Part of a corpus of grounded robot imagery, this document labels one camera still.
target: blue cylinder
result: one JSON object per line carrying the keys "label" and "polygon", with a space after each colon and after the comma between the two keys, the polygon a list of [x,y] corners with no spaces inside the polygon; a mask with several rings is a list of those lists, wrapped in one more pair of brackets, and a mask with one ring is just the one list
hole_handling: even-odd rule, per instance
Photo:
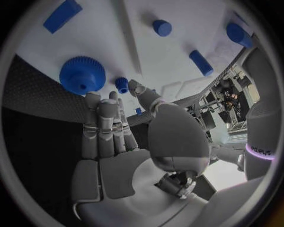
{"label": "blue cylinder", "polygon": [[162,37],[168,36],[172,31],[172,25],[165,20],[155,20],[153,22],[154,31]]}
{"label": "blue cylinder", "polygon": [[115,87],[120,94],[124,94],[128,91],[128,80],[124,77],[117,78],[115,80]]}
{"label": "blue cylinder", "polygon": [[62,86],[77,95],[100,90],[106,82],[104,67],[95,59],[79,56],[68,60],[59,75]]}
{"label": "blue cylinder", "polygon": [[213,72],[212,66],[197,50],[192,51],[189,57],[205,77],[209,76]]}
{"label": "blue cylinder", "polygon": [[249,34],[239,25],[235,23],[229,23],[227,25],[227,36],[233,42],[238,43],[246,48],[253,46],[252,39]]}

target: blue plastic part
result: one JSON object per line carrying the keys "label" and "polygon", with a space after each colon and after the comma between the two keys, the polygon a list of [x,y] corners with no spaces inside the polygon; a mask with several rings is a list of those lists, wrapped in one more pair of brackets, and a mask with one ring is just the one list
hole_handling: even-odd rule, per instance
{"label": "blue plastic part", "polygon": [[128,80],[124,77],[117,78],[115,80],[115,87],[120,94],[124,94],[128,91]]}
{"label": "blue plastic part", "polygon": [[246,48],[251,48],[253,46],[252,39],[249,34],[235,23],[229,23],[227,25],[227,35],[233,42]]}
{"label": "blue plastic part", "polygon": [[136,113],[137,113],[138,116],[142,115],[141,108],[136,108],[135,110],[136,110]]}
{"label": "blue plastic part", "polygon": [[75,0],[66,0],[44,22],[44,27],[53,34],[81,10]]}
{"label": "blue plastic part", "polygon": [[190,59],[196,64],[202,74],[207,77],[213,72],[212,66],[197,50],[192,51],[189,55]]}
{"label": "blue plastic part", "polygon": [[104,67],[95,59],[79,56],[68,60],[59,75],[62,86],[77,95],[100,90],[106,82]]}
{"label": "blue plastic part", "polygon": [[168,36],[172,31],[172,25],[165,20],[155,20],[153,22],[154,31],[162,37]]}

